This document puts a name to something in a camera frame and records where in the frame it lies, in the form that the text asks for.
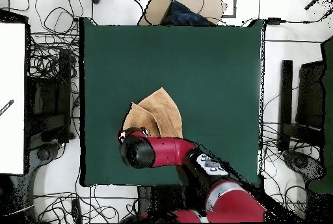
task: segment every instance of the cardboard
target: cardboard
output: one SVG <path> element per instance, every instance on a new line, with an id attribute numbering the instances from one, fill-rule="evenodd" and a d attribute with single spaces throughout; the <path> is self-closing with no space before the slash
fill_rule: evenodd
<path id="1" fill-rule="evenodd" d="M 146 19 L 152 25 L 161 25 L 165 18 L 170 4 L 173 0 L 150 0 L 146 7 Z M 214 25 L 217 25 L 219 19 L 226 10 L 227 4 L 221 0 L 175 0 L 186 7 L 188 7 L 193 13 L 197 13 Z M 149 25 L 149 23 L 141 16 L 138 25 Z"/>

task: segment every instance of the green mat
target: green mat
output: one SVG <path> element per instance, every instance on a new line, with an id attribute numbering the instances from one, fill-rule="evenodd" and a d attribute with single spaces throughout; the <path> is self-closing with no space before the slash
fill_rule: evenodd
<path id="1" fill-rule="evenodd" d="M 257 182 L 263 21 L 245 28 L 83 23 L 82 185 L 179 184 L 175 167 L 132 169 L 118 150 L 130 103 L 161 87 L 179 108 L 184 138 Z"/>
<path id="2" fill-rule="evenodd" d="M 309 189 L 315 193 L 333 193 L 333 37 L 321 44 L 321 53 L 325 62 L 323 76 L 325 102 L 323 161 L 327 171 L 323 179 L 314 180 Z"/>

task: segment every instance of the white board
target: white board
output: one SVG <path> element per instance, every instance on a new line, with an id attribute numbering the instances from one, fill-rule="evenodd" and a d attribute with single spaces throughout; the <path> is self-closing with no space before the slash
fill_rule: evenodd
<path id="1" fill-rule="evenodd" d="M 0 23 L 0 173 L 23 174 L 25 25 Z"/>

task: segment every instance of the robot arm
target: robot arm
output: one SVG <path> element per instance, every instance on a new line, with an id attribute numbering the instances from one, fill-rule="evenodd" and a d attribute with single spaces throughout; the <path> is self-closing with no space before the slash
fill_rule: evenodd
<path id="1" fill-rule="evenodd" d="M 174 217 L 169 216 L 172 222 L 264 220 L 264 207 L 229 177 L 219 161 L 194 143 L 173 137 L 148 137 L 145 128 L 124 130 L 118 140 L 120 155 L 130 167 L 176 166 L 188 210 L 174 211 Z"/>

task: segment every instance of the blue fabric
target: blue fabric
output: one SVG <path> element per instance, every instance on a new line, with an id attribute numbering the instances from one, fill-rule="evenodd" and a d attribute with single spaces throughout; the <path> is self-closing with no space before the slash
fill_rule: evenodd
<path id="1" fill-rule="evenodd" d="M 183 4 L 173 1 L 163 25 L 200 25 L 209 26 L 209 22 L 203 16 L 193 13 Z"/>

